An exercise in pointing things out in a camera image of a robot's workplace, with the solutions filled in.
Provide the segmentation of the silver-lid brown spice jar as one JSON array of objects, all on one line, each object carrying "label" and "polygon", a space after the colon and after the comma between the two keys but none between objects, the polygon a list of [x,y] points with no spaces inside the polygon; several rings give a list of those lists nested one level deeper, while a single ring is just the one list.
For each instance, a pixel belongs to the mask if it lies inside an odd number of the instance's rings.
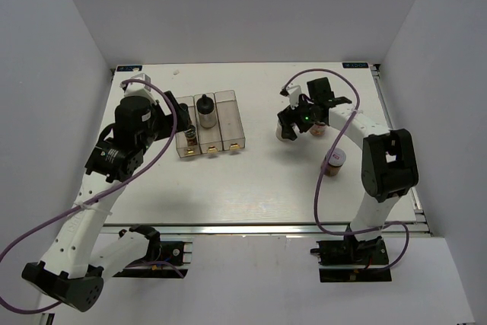
[{"label": "silver-lid brown spice jar", "polygon": [[325,156],[325,162],[328,162],[328,164],[323,164],[324,175],[328,177],[337,175],[345,161],[346,153],[341,148],[335,148],[333,151],[329,150]]}]

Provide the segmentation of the aluminium table rail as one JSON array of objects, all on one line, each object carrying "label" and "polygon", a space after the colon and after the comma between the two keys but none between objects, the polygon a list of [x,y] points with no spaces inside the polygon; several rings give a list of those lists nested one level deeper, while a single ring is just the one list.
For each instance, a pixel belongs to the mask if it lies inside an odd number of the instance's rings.
[{"label": "aluminium table rail", "polygon": [[[424,222],[413,222],[406,224],[413,237],[431,236],[429,227]],[[153,225],[163,235],[315,235],[324,234],[316,225]],[[104,226],[102,234],[118,234],[122,226]],[[327,225],[328,231],[341,232],[345,230],[345,225]],[[401,225],[393,225],[383,229],[386,236],[399,236],[404,234]]]}]

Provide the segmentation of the red-label orange spice jar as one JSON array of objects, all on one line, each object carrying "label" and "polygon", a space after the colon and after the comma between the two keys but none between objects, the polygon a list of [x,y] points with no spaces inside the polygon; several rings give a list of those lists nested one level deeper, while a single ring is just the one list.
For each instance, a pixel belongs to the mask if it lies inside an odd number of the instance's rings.
[{"label": "red-label orange spice jar", "polygon": [[325,135],[327,124],[325,123],[314,123],[309,129],[309,133],[315,137],[323,137]]}]

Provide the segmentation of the black-nozzle white powder bottle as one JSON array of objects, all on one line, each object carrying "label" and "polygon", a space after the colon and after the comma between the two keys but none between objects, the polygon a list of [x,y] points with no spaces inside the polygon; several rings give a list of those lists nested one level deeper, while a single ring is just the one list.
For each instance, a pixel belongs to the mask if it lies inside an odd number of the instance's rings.
[{"label": "black-nozzle white powder bottle", "polygon": [[208,95],[203,94],[196,101],[199,124],[202,128],[211,129],[217,123],[215,102]]}]

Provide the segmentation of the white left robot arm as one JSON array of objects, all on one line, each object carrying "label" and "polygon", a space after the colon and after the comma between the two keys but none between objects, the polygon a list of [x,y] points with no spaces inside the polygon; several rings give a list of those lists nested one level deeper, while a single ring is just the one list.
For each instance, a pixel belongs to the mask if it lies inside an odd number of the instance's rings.
[{"label": "white left robot arm", "polygon": [[94,245],[116,200],[126,186],[154,161],[144,155],[154,142],[170,144],[189,126],[189,114],[170,91],[162,99],[153,88],[126,89],[114,111],[114,121],[103,128],[85,165],[85,173],[64,224],[39,261],[27,263],[21,273],[43,294],[80,312],[91,309],[105,282],[132,264],[147,266],[161,259],[159,232],[149,225],[134,225],[115,244],[99,253]]}]

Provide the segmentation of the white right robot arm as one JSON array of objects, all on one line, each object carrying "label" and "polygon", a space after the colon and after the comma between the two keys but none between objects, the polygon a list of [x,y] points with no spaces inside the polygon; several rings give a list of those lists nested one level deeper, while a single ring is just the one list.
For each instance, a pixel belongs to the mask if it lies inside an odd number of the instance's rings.
[{"label": "white right robot arm", "polygon": [[337,97],[327,78],[307,83],[307,94],[287,84],[280,94],[289,105],[278,114],[277,134],[294,141],[317,124],[338,130],[361,149],[361,182],[364,197],[343,236],[345,257],[361,263],[371,254],[371,245],[399,199],[419,181],[412,135],[407,129],[389,129],[360,113],[359,102]]}]

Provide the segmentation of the black-cap labelled spice bottle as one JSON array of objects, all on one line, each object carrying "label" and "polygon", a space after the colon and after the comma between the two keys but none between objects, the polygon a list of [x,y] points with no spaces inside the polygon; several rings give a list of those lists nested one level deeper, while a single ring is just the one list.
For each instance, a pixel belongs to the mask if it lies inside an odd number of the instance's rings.
[{"label": "black-cap labelled spice bottle", "polygon": [[198,145],[198,139],[197,139],[197,131],[196,127],[192,124],[189,125],[189,128],[183,132],[187,146],[197,146]]}]

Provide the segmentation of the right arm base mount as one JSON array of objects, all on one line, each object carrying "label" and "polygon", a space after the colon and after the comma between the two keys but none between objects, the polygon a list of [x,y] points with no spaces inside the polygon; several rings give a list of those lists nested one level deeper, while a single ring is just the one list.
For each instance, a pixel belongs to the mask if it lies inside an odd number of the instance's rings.
[{"label": "right arm base mount", "polygon": [[391,282],[387,249],[382,237],[367,243],[353,237],[341,241],[318,241],[310,249],[318,259],[320,282],[359,283]]}]

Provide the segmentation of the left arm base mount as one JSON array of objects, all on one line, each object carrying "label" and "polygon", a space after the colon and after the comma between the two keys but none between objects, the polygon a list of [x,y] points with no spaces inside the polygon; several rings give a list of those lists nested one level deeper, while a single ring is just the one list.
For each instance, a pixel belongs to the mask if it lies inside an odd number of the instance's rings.
[{"label": "left arm base mount", "polygon": [[162,241],[157,257],[139,260],[128,265],[115,278],[131,279],[184,279],[188,273],[193,253],[191,241]]}]

